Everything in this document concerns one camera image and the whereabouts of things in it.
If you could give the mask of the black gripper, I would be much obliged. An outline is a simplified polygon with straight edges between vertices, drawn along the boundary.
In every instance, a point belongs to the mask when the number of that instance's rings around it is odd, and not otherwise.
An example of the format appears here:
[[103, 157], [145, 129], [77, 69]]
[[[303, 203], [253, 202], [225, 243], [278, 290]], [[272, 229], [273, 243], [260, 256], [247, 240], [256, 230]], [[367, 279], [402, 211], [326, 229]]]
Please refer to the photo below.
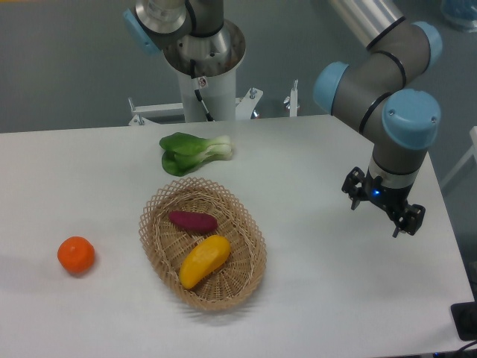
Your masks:
[[[364, 201], [364, 172], [354, 167], [345, 177], [341, 191], [351, 200], [351, 210]], [[409, 176], [393, 175], [383, 170], [369, 168], [365, 177], [368, 200], [385, 211], [394, 223], [393, 238], [400, 233], [413, 236], [422, 226], [426, 208], [419, 204], [409, 205]]]

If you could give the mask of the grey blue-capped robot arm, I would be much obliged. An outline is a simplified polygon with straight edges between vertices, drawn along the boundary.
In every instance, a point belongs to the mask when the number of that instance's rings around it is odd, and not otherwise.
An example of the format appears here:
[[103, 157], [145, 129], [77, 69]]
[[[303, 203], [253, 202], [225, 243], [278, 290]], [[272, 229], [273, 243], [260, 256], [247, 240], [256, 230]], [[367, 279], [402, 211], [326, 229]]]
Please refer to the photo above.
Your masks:
[[[408, 194], [441, 114], [431, 95], [408, 84], [440, 57], [440, 34], [425, 22], [409, 22], [392, 1], [334, 1], [332, 7], [370, 54], [357, 68], [329, 64], [313, 88], [322, 110], [373, 143], [367, 170], [353, 169], [342, 189], [353, 206], [369, 201], [397, 233], [415, 234], [426, 211], [409, 204]], [[177, 74], [187, 122], [250, 119], [261, 93], [251, 89], [236, 98], [245, 40], [224, 18], [222, 1], [138, 1], [122, 17], [142, 50], [163, 53]]]

